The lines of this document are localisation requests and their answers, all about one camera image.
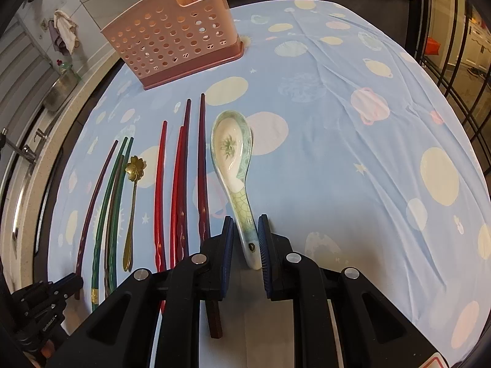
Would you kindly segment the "pink perforated utensil holder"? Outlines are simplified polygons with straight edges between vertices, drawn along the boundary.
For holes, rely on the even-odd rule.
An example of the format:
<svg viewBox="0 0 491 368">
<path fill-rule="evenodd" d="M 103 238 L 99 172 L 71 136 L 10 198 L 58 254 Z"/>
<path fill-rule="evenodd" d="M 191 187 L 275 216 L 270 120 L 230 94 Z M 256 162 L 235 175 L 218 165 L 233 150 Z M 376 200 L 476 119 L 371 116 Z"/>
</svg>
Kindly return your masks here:
<svg viewBox="0 0 491 368">
<path fill-rule="evenodd" d="M 227 0 L 141 0 L 102 34 L 146 90 L 244 54 Z"/>
</svg>

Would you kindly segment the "gold flower spoon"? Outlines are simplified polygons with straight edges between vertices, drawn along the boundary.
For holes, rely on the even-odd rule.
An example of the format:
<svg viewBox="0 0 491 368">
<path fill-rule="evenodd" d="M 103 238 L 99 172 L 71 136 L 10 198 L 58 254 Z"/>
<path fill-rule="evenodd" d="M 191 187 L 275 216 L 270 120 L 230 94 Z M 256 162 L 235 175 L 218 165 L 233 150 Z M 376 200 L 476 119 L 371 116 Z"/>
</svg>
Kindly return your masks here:
<svg viewBox="0 0 491 368">
<path fill-rule="evenodd" d="M 128 223 L 128 228 L 126 231 L 125 247 L 123 251 L 122 266 L 125 272 L 130 273 L 133 264 L 133 229 L 134 229 L 134 219 L 136 212 L 136 200 L 137 200 L 137 185 L 138 182 L 144 176 L 144 171 L 146 168 L 146 161 L 143 158 L 134 155 L 131 156 L 129 163 L 126 165 L 125 172 L 127 178 L 132 183 L 131 191 L 131 209 L 130 218 Z"/>
</svg>

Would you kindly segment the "white hanging towel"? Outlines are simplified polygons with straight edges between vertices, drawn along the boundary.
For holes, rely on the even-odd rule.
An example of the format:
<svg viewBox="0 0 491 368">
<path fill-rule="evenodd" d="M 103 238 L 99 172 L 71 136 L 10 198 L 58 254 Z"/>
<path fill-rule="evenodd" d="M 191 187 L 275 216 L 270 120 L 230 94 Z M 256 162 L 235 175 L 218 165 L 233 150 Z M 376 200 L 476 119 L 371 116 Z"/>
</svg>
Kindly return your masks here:
<svg viewBox="0 0 491 368">
<path fill-rule="evenodd" d="M 62 10 L 56 10 L 53 14 L 54 28 L 58 31 L 68 53 L 73 54 L 79 46 L 76 34 L 77 24 Z"/>
</svg>

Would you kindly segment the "maroon chopstick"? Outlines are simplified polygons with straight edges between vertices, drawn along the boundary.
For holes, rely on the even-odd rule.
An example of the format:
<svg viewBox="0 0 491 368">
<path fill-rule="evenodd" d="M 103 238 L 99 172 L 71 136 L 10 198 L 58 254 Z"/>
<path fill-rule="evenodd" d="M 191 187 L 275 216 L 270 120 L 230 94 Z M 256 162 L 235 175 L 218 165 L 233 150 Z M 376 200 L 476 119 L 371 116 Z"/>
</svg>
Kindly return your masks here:
<svg viewBox="0 0 491 368">
<path fill-rule="evenodd" d="M 115 140 L 111 146 L 111 149 L 108 152 L 108 155 L 107 155 L 105 162 L 102 166 L 101 172 L 99 173 L 97 183 L 96 183 L 95 188 L 92 192 L 91 199 L 90 199 L 90 202 L 89 202 L 88 207 L 87 207 L 87 212 L 85 215 L 84 224 L 82 226 L 82 232 L 81 232 L 81 237 L 80 237 L 80 242 L 79 242 L 79 247 L 78 247 L 78 252 L 77 252 L 77 258 L 76 258 L 76 275 L 79 276 L 80 278 L 83 278 L 82 267 L 83 267 L 83 262 L 84 262 L 86 246 L 87 246 L 87 236 L 88 236 L 88 230 L 89 230 L 90 223 L 91 223 L 91 217 L 92 217 L 94 209 L 95 209 L 97 197 L 98 197 L 100 190 L 101 190 L 101 187 L 102 187 L 103 179 L 105 177 L 107 168 L 109 166 L 109 163 L 111 162 L 111 158 L 115 152 L 117 145 L 118 145 L 118 141 Z"/>
</svg>

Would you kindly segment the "green chopstick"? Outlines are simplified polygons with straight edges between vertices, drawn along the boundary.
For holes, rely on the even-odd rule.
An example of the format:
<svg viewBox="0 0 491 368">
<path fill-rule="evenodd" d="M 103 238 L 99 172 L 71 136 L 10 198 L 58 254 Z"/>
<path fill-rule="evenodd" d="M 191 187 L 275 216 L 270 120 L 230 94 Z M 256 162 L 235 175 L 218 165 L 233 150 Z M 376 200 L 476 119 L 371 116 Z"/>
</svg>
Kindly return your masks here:
<svg viewBox="0 0 491 368">
<path fill-rule="evenodd" d="M 102 257 L 102 246 L 104 237 L 106 234 L 106 222 L 108 220 L 108 208 L 111 198 L 111 193 L 113 185 L 115 182 L 117 170 L 118 170 L 118 160 L 120 155 L 123 153 L 126 147 L 128 138 L 125 137 L 122 140 L 122 145 L 117 153 L 115 162 L 112 166 L 109 180 L 106 184 L 106 190 L 102 200 L 102 206 L 99 211 L 97 227 L 96 227 L 96 237 L 92 255 L 92 266 L 91 266 L 91 310 L 94 311 L 99 305 L 99 284 L 100 284 L 100 273 L 101 273 L 101 257 Z"/>
<path fill-rule="evenodd" d="M 113 230 L 112 230 L 111 246 L 113 247 L 113 251 L 111 253 L 111 293 L 117 287 L 117 236 L 119 231 L 119 216 L 120 216 L 120 207 L 121 207 L 121 200 L 122 200 L 123 182 L 125 177 L 124 172 L 125 172 L 126 164 L 129 160 L 133 142 L 134 142 L 134 138 L 133 137 L 129 138 L 128 145 L 126 146 L 126 151 L 123 153 L 121 174 L 117 186 L 116 204 L 115 204 L 114 215 L 112 220 Z"/>
</svg>

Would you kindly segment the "blue planet print tablecloth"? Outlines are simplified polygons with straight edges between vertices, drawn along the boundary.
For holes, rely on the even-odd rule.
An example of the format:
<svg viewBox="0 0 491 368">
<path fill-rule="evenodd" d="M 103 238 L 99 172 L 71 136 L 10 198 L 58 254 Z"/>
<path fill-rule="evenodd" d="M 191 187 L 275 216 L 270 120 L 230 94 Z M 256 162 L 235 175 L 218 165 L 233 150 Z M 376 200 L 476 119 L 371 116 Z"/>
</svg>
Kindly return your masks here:
<svg viewBox="0 0 491 368">
<path fill-rule="evenodd" d="M 319 266 L 356 267 L 449 364 L 478 342 L 490 312 L 490 200 L 458 117 L 399 44 L 334 2 L 280 0 L 232 11 L 241 59 L 145 90 L 123 67 L 88 116 L 52 216 L 48 277 L 74 271 L 87 207 L 115 140 L 146 161 L 137 185 L 133 266 L 155 267 L 153 203 L 167 121 L 165 203 L 191 99 L 189 249 L 200 240 L 196 199 L 201 94 L 207 124 L 247 118 L 254 148 L 246 189 L 255 216 Z"/>
</svg>

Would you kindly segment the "bright red chopstick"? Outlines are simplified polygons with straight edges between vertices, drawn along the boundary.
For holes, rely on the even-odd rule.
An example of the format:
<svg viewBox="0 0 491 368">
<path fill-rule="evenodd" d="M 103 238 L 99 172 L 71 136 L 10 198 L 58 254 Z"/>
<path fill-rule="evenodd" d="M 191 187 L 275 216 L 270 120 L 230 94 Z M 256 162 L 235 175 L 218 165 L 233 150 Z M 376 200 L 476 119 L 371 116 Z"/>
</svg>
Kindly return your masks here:
<svg viewBox="0 0 491 368">
<path fill-rule="evenodd" d="M 164 220 L 163 220 L 163 185 L 166 149 L 167 121 L 162 122 L 160 142 L 157 154 L 156 181 L 154 189 L 154 224 L 153 235 L 155 245 L 155 264 L 158 273 L 166 270 L 166 254 L 164 245 Z"/>
<path fill-rule="evenodd" d="M 173 173 L 172 183 L 172 206 L 171 206 L 171 227 L 170 227 L 170 265 L 174 268 L 180 261 L 180 163 L 181 152 L 183 143 L 183 131 L 182 125 L 179 130 L 177 146 L 176 146 L 176 159 Z"/>
</svg>

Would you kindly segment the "white green ceramic soup spoon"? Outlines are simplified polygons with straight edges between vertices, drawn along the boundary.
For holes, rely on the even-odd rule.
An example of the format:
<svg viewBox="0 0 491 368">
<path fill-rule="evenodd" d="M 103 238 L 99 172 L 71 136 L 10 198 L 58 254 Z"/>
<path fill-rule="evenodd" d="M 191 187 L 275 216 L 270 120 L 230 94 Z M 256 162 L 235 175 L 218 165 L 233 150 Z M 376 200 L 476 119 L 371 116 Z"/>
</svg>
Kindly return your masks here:
<svg viewBox="0 0 491 368">
<path fill-rule="evenodd" d="M 252 150 L 253 136 L 246 118 L 235 110 L 221 112 L 211 130 L 211 158 L 235 215 L 245 262 L 249 268 L 259 270 L 259 238 L 246 193 Z"/>
</svg>

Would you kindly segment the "purple hanging cloth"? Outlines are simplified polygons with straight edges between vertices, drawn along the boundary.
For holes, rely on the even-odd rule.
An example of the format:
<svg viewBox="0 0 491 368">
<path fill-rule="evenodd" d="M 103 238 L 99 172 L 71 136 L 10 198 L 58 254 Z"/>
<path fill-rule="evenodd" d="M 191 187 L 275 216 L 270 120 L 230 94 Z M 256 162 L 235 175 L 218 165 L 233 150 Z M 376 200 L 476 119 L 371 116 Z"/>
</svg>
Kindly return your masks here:
<svg viewBox="0 0 491 368">
<path fill-rule="evenodd" d="M 54 27 L 53 19 L 50 19 L 48 21 L 48 31 L 52 40 L 54 51 L 59 52 L 63 56 L 69 56 L 70 52 L 68 51 L 67 46 L 63 41 L 59 31 Z"/>
</svg>

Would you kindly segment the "chrome sink faucet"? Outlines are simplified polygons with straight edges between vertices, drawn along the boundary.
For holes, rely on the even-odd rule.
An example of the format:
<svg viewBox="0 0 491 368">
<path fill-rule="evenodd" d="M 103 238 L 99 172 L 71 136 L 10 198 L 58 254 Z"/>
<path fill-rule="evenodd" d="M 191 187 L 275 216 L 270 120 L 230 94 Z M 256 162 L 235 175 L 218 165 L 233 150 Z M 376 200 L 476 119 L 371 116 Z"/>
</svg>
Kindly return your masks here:
<svg viewBox="0 0 491 368">
<path fill-rule="evenodd" d="M 7 137 L 7 132 L 8 129 L 6 127 L 2 128 L 1 131 L 1 142 L 0 142 L 0 149 L 1 152 L 5 145 L 9 146 L 13 152 L 15 152 L 17 155 L 21 156 L 24 158 L 27 162 L 30 164 L 36 164 L 37 157 L 39 153 L 36 153 L 34 150 L 32 150 L 27 144 L 25 144 L 22 147 L 19 147 L 17 144 L 12 142 L 8 137 Z M 45 134 L 41 129 L 37 129 L 34 140 L 36 138 L 40 138 L 40 141 L 46 141 L 48 139 L 48 135 Z"/>
</svg>

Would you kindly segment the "black lattice glass door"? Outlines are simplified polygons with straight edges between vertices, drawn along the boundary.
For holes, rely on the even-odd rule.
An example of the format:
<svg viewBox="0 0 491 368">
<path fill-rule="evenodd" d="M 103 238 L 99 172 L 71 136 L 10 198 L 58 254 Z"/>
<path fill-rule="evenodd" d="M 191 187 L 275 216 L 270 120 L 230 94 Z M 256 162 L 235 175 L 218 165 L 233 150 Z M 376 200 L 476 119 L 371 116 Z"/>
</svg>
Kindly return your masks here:
<svg viewBox="0 0 491 368">
<path fill-rule="evenodd" d="M 490 26 L 471 0 L 414 0 L 420 10 L 415 57 L 464 127 L 490 174 Z"/>
</svg>

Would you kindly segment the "steel pot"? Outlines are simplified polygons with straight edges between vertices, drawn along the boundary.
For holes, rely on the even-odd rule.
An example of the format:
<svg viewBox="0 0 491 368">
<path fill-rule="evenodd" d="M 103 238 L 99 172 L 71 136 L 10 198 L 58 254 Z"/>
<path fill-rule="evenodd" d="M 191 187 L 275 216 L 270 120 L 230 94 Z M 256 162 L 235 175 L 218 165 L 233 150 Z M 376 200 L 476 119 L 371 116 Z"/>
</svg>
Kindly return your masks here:
<svg viewBox="0 0 491 368">
<path fill-rule="evenodd" d="M 57 112 L 79 82 L 80 76 L 69 67 L 52 84 L 47 94 L 43 97 L 42 105 L 44 108 L 50 112 Z"/>
</svg>

